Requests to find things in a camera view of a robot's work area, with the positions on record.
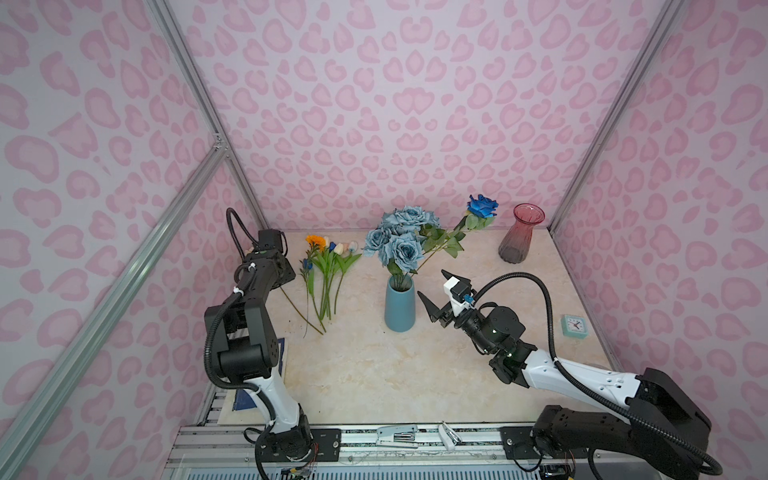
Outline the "teal ceramic vase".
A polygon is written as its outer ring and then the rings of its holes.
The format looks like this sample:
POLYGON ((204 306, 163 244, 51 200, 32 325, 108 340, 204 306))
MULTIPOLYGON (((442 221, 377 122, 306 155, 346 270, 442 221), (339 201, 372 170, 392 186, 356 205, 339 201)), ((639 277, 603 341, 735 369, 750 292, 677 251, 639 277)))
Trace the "teal ceramic vase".
POLYGON ((405 275, 393 275, 387 283, 384 319, 386 326, 398 333, 410 330, 415 324, 415 288, 413 280, 405 275))

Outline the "orange carnation stem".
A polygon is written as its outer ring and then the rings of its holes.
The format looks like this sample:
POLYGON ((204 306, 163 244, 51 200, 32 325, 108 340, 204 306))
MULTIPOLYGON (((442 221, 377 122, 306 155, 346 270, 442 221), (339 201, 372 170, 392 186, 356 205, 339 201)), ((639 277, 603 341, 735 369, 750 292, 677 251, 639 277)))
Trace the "orange carnation stem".
MULTIPOLYGON (((303 259, 309 258, 312 261, 314 276, 319 274, 322 277, 325 277, 326 270, 327 270, 327 261, 325 258, 325 250, 326 250, 327 242, 323 237, 317 236, 317 235, 308 235, 306 237, 306 242, 307 242, 308 248, 305 251, 305 256, 303 259)), ((320 303, 317 303, 317 305, 320 310, 321 318, 324 321, 325 310, 324 310, 323 300, 320 300, 320 303)))

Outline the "dusty blue rose bouquet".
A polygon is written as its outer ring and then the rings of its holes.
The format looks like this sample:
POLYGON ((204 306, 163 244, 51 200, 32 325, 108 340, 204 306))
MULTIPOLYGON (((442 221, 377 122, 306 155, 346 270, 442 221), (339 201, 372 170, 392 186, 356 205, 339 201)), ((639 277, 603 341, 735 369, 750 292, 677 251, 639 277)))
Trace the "dusty blue rose bouquet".
POLYGON ((389 285, 398 292, 413 286, 413 277, 422 264, 439 251, 453 258, 463 250, 466 219, 453 228, 444 228, 432 212, 418 206, 406 206, 385 213, 379 225, 369 231, 362 249, 366 257, 375 257, 389 272, 389 285))

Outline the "blue rose stem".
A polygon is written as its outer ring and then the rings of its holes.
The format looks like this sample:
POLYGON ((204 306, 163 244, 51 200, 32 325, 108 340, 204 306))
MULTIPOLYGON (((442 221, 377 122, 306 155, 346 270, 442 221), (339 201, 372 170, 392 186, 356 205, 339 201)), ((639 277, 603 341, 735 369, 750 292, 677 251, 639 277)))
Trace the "blue rose stem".
POLYGON ((422 251, 426 257, 414 273, 438 252, 445 251, 452 258, 456 258, 464 250, 462 241, 470 232, 483 230, 493 224, 498 207, 499 203, 490 197, 483 194, 471 195, 463 216, 454 227, 424 226, 421 229, 425 237, 422 251))

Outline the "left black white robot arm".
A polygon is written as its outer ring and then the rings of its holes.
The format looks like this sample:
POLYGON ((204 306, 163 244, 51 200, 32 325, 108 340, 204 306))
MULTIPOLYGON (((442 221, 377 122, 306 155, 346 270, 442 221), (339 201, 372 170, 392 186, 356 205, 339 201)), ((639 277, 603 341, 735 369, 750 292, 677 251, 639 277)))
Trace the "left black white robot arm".
POLYGON ((269 294, 295 279, 285 252, 282 232, 258 232, 252 252, 236 269, 232 293, 205 311, 203 362, 213 385, 245 392, 262 414, 258 451, 299 461, 314 451, 313 437, 279 372, 280 346, 267 310, 269 294))

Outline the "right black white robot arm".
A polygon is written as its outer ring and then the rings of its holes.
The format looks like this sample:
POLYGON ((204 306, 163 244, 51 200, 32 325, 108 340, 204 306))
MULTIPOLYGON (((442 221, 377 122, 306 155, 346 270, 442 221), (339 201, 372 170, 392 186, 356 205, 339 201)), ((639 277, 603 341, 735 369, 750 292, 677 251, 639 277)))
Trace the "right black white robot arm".
POLYGON ((671 479, 720 476, 722 465, 708 452, 712 423, 703 410, 666 373, 617 372, 566 360, 556 352, 553 305, 544 282, 534 274, 503 274, 481 289, 469 279, 444 271, 448 302, 437 306, 419 296, 433 323, 463 331, 505 385, 555 392, 593 406, 575 411, 546 405, 531 429, 529 443, 538 452, 557 456, 575 449, 630 455, 671 479), (523 341, 525 327, 517 313, 483 296, 513 279, 534 283, 544 300, 547 346, 523 341))

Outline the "red glass vase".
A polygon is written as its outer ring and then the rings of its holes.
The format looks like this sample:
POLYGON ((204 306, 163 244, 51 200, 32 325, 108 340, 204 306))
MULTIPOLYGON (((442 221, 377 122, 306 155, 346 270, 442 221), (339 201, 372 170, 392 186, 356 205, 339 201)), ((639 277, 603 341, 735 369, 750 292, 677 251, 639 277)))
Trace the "red glass vase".
POLYGON ((512 264, 522 263, 528 256, 533 232, 546 218, 537 205, 521 203, 514 207, 515 223, 507 231, 498 248, 499 257, 512 264))

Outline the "dark blue tulip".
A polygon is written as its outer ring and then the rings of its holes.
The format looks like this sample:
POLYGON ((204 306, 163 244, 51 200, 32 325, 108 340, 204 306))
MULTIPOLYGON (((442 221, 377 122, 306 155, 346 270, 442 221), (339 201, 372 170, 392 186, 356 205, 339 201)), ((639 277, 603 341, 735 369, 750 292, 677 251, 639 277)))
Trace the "dark blue tulip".
POLYGON ((300 274, 305 284, 307 302, 312 311, 315 313, 315 317, 319 324, 320 334, 323 335, 327 332, 323 320, 320 315, 320 310, 317 305, 315 296, 315 276, 313 270, 313 263, 309 258, 305 258, 300 262, 300 274))

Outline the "small teal clock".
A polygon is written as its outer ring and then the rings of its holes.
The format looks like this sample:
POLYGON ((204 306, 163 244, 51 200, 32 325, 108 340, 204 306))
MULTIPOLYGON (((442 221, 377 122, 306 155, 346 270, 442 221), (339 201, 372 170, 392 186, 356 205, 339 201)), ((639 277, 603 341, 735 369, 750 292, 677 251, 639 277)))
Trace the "small teal clock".
POLYGON ((561 328, 563 335, 569 338, 585 339, 589 336, 588 321, 580 316, 563 315, 561 328))

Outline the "cream pink tulip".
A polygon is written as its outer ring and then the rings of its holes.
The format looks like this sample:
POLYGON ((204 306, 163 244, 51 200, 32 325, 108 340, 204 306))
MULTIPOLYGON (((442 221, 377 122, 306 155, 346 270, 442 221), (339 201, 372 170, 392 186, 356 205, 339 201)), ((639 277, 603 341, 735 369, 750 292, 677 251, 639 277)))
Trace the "cream pink tulip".
POLYGON ((331 242, 322 252, 321 259, 325 265, 322 312, 323 318, 330 320, 337 311, 341 285, 356 256, 348 251, 345 244, 331 242))

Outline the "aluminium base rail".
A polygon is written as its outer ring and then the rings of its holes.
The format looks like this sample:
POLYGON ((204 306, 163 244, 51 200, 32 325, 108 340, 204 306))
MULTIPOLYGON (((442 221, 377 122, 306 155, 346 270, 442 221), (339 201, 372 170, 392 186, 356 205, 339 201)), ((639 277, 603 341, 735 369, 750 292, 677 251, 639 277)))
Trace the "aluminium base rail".
POLYGON ((437 425, 416 426, 412 442, 383 440, 373 425, 333 425, 317 433, 312 463, 276 454, 255 459, 240 427, 185 427, 164 479, 657 479, 642 460, 583 448, 557 457, 527 446, 526 423, 458 423, 451 447, 437 425))

